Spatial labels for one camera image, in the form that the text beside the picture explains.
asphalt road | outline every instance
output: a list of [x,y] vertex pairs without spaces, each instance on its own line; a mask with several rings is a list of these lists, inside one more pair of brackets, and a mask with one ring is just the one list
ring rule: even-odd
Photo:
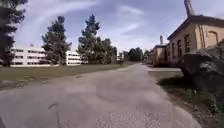
[[0,117],[6,128],[200,128],[148,70],[136,64],[1,91]]

chimney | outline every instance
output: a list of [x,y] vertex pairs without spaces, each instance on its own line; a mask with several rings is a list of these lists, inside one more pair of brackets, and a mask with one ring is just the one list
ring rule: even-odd
[[186,11],[187,11],[187,17],[194,15],[194,10],[191,5],[191,0],[184,0],[184,4],[185,4]]
[[160,36],[160,44],[163,45],[163,36]]

sky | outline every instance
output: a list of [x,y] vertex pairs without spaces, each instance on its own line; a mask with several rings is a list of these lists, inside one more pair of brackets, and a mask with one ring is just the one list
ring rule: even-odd
[[[224,18],[223,0],[192,0],[195,14]],[[67,41],[78,46],[85,20],[100,22],[98,36],[110,38],[119,51],[150,50],[186,19],[184,0],[29,0],[25,20],[15,33],[16,45],[42,46],[41,36],[57,16],[65,17]]]

lawn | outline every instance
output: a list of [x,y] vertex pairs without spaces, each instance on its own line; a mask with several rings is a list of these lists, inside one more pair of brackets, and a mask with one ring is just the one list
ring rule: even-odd
[[133,63],[128,62],[120,66],[114,65],[79,65],[61,67],[38,67],[38,68],[0,68],[0,90],[23,87],[30,82],[45,81],[50,78],[63,76],[75,76],[97,71],[114,70],[124,68]]
[[214,105],[206,93],[195,92],[194,84],[183,77],[182,72],[160,71],[149,72],[165,91],[171,101],[190,112],[203,128],[223,128],[223,113],[213,114]]
[[122,68],[120,65],[79,65],[73,67],[0,68],[0,80],[46,79]]

building facade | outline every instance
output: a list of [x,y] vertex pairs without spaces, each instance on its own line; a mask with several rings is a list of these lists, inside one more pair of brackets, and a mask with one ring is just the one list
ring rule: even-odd
[[169,37],[170,65],[193,50],[207,48],[224,39],[224,20],[207,16],[190,16]]
[[166,65],[166,46],[156,45],[151,51],[151,62],[153,66]]
[[81,58],[76,51],[67,51],[66,52],[66,65],[67,66],[76,66],[82,64]]
[[45,59],[45,51],[39,47],[15,46],[12,48],[14,59],[11,67],[47,67],[50,64],[40,64]]
[[[14,59],[11,67],[49,67],[50,64],[41,63],[45,60],[45,51],[43,48],[34,46],[14,46],[12,49]],[[75,51],[66,52],[66,65],[76,66],[81,64],[80,56]]]

